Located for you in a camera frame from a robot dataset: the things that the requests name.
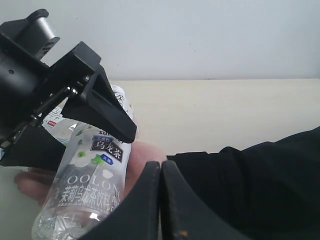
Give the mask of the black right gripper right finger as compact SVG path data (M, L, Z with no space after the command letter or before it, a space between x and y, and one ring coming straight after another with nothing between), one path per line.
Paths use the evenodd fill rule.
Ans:
M161 165L161 234L164 240L247 240L196 195L173 161Z

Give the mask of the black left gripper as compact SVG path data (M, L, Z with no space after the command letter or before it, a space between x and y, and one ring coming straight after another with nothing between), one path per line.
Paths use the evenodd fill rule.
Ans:
M84 42L48 66L1 33L0 53L0 147L6 149L1 166L58 170L66 146L38 125L67 97L63 117L124 143L135 140L136 124L117 100L106 73L96 72L101 57Z

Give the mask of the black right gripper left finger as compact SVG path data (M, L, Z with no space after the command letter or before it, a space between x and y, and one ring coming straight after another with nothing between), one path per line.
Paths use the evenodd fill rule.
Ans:
M146 163L120 205L81 240L156 240L159 227L160 164Z

